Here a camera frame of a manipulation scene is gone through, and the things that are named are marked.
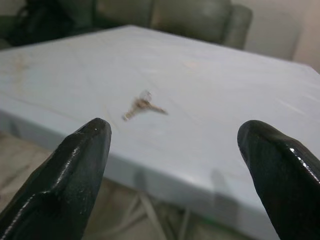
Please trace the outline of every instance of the sofa armrest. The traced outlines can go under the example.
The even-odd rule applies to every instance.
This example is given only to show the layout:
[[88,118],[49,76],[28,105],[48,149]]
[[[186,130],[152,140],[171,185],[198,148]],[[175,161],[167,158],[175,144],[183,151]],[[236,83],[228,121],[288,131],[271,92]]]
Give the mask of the sofa armrest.
[[234,49],[243,49],[252,19],[253,12],[251,9],[242,5],[234,5],[224,31],[222,45]]
[[15,22],[14,16],[0,16],[0,38],[6,38],[13,29]]

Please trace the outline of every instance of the tiled floor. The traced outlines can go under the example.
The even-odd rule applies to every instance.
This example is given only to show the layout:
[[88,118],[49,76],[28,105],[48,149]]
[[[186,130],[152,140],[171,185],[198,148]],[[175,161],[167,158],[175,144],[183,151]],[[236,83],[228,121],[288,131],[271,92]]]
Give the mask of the tiled floor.
[[[30,142],[0,133],[0,211],[14,196],[32,171],[50,152]],[[130,217],[141,215],[138,221],[123,227],[123,217],[137,192],[104,179],[91,213],[83,240],[160,240],[154,226],[144,214],[142,205],[132,211]],[[156,202],[159,220],[176,234],[180,227],[183,210]],[[168,240],[174,236],[167,235]],[[231,229],[191,214],[186,240],[248,240]]]

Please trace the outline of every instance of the table surface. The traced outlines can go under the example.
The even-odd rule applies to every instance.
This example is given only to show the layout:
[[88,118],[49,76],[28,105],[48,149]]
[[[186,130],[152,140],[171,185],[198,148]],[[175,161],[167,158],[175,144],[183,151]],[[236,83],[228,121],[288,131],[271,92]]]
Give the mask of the table surface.
[[[103,118],[106,177],[273,240],[238,129],[264,121],[320,157],[319,80],[305,65],[127,26],[0,52],[0,130],[54,149]],[[145,90],[168,115],[123,121]]]

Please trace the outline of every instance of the dark object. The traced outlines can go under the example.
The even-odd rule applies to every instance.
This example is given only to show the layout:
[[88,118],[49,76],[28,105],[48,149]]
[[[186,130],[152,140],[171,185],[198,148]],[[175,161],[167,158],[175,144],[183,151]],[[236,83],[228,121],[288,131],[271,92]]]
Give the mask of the dark object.
[[282,240],[320,239],[320,162],[299,141],[248,121],[238,146],[257,194]]
[[57,0],[26,0],[6,40],[13,46],[39,43],[67,36],[74,22]]
[[111,141],[91,120],[67,136],[0,214],[1,240],[80,240],[94,206]]

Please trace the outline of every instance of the stain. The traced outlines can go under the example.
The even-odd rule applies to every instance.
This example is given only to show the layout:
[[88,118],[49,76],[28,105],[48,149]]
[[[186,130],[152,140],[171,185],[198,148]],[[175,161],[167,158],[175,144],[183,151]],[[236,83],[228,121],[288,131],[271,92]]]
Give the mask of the stain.
[[25,62],[24,56],[19,53],[17,57],[14,59],[14,85],[16,91],[19,95],[23,94],[23,80],[24,80],[24,71],[28,68],[28,65]]

